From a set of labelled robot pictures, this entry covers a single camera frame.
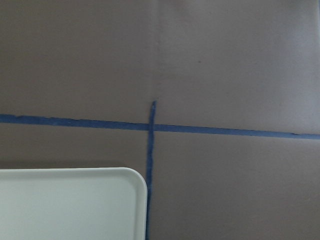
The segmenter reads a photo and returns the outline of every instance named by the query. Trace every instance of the horizontal blue tape strip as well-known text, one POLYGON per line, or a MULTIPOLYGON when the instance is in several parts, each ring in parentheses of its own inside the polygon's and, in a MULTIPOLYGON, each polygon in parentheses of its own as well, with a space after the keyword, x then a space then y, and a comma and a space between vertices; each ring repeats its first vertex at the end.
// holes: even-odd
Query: horizontal blue tape strip
MULTIPOLYGON (((148 123, 130 123, 122 121, 101 121, 88 119, 69 119, 58 117, 42 116, 15 116, 10 114, 0 114, 0 123, 8 124, 29 124, 29 125, 50 125, 81 128, 101 128, 101 129, 123 129, 148 131, 148 123)), ((260 131, 246 129, 217 128, 204 126, 180 126, 155 124, 155 132, 175 132, 175 133, 195 133, 195 134, 218 134, 218 135, 238 135, 287 139, 311 139, 320 140, 320 134, 297 134, 279 131, 260 131)))

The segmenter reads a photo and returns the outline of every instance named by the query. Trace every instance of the blue line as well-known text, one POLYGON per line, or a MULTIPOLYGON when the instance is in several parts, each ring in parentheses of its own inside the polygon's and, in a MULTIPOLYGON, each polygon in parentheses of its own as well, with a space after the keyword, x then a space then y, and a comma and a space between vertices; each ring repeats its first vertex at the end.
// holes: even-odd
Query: blue line
POLYGON ((153 151, 155 143, 155 115, 156 115, 156 101, 152 103, 150 116, 149 116, 149 129, 148 129, 148 145, 147 145, 147 160, 146 160, 146 186, 147 186, 147 204, 146 204, 146 224, 145 224, 145 240, 150 239, 150 207, 152 196, 152 172, 153 172, 153 151))
MULTIPOLYGON (((0 114, 0 123, 8 124, 28 124, 28 125, 49 125, 65 127, 82 127, 82 128, 101 128, 101 129, 123 129, 148 131, 148 123, 130 123, 122 121, 102 121, 88 119, 70 119, 58 117, 42 116, 15 116, 9 114, 0 114)), ((195 134, 218 134, 218 135, 238 135, 238 136, 255 136, 269 138, 287 138, 287 139, 311 139, 320 140, 320 134, 297 134, 280 131, 260 131, 247 129, 232 129, 204 126, 181 126, 154 124, 155 132, 175 132, 175 133, 195 133, 195 134)))

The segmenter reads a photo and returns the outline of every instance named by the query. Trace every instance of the vertical blue tape strip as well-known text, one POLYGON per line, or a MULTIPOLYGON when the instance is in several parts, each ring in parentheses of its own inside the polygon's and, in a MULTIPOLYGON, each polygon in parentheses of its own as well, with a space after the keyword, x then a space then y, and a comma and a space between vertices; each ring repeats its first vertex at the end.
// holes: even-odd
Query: vertical blue tape strip
POLYGON ((150 206, 152 196, 152 173, 153 173, 153 151, 155 143, 155 115, 156 115, 156 101, 152 103, 149 126, 148 126, 148 145, 147 145, 147 160, 146 160, 146 186, 147 186, 147 203, 146 203, 146 224, 145 224, 145 240, 150 239, 150 206))

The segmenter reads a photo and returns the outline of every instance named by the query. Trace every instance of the blue painter's tape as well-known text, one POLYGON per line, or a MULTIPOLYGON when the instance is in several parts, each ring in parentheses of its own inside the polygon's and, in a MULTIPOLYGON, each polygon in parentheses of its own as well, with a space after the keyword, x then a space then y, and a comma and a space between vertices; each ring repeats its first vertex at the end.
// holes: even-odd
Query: blue painter's tape
POLYGON ((0 123, 147 131, 147 123, 0 114, 0 123))
MULTIPOLYGON (((29 124, 29 125, 49 125, 81 128, 101 128, 101 129, 123 129, 148 131, 148 123, 130 123, 122 121, 102 121, 88 119, 70 119, 58 117, 42 116, 15 116, 10 114, 0 114, 0 123, 8 124, 29 124)), ((232 129, 203 126, 181 126, 154 124, 155 132, 175 132, 175 133, 195 133, 195 134, 218 134, 218 135, 238 135, 238 136, 255 136, 269 138, 287 138, 287 139, 311 139, 320 140, 320 134, 297 134, 280 131, 260 131, 247 129, 232 129)))
POLYGON ((147 203, 146 203, 146 225, 145 225, 145 239, 150 239, 150 207, 152 196, 152 173, 153 173, 153 151, 155 143, 155 116, 156 116, 156 101, 152 103, 150 116, 149 116, 149 128, 148 128, 148 145, 147 145, 147 159, 146 159, 146 186, 147 186, 147 203))

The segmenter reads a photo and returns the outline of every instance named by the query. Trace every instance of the white plastic tray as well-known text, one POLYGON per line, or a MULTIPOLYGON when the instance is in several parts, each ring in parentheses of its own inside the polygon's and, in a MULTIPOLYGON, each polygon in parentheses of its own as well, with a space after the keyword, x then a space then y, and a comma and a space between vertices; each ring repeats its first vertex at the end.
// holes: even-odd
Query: white plastic tray
POLYGON ((143 240, 147 188, 130 168, 0 170, 0 240, 143 240))

